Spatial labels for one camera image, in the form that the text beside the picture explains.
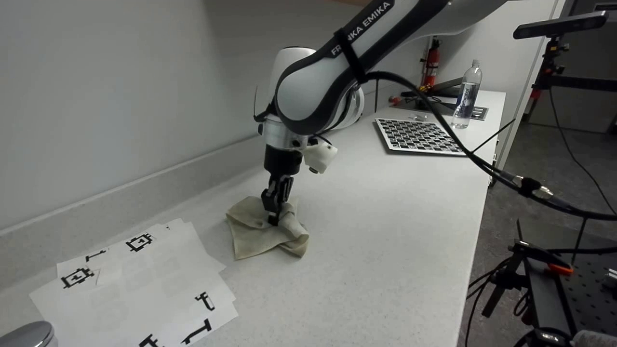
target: crumpled cloth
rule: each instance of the crumpled cloth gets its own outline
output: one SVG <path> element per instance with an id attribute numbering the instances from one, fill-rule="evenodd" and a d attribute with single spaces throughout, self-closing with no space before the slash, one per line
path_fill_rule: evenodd
<path id="1" fill-rule="evenodd" d="M 297 197 L 283 203 L 278 226 L 268 223 L 268 212 L 262 200 L 255 196 L 230 208 L 226 216 L 236 260 L 262 254 L 277 246 L 302 257 L 307 251 L 309 233 L 296 218 L 297 206 Z"/>

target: franka emika robot arm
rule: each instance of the franka emika robot arm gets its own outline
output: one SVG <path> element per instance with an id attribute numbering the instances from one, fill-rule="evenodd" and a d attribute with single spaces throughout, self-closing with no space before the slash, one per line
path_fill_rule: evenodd
<path id="1" fill-rule="evenodd" d="M 271 102 L 255 116 L 266 141 L 263 166 L 270 172 L 261 195 L 268 221 L 278 224 L 303 155 L 315 173 L 334 159 L 337 149 L 315 135 L 348 127 L 360 117 L 364 94 L 358 71 L 372 69 L 405 41 L 460 33 L 506 1 L 374 0 L 317 51 L 282 49 L 272 70 Z"/>

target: white countertop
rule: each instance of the white countertop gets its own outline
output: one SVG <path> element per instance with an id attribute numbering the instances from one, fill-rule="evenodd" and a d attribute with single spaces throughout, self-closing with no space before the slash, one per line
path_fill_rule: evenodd
<path id="1" fill-rule="evenodd" d="M 480 92 L 486 120 L 456 130 L 468 148 L 498 130 L 504 100 L 505 93 Z M 410 113 L 387 108 L 376 116 Z M 260 194 L 268 182 L 263 169 L 117 237 L 182 218 L 227 265 L 222 277 L 239 317 L 198 346 L 456 345 L 489 177 L 464 157 L 388 154 L 374 117 L 329 136 L 339 154 L 325 174 L 303 167 L 296 175 L 292 195 L 310 233 L 302 259 L 275 249 L 233 261 L 225 211 Z M 477 153 L 491 161 L 495 142 Z M 0 293 L 0 334 L 16 320 L 41 318 L 28 293 L 54 277 L 50 269 Z"/>

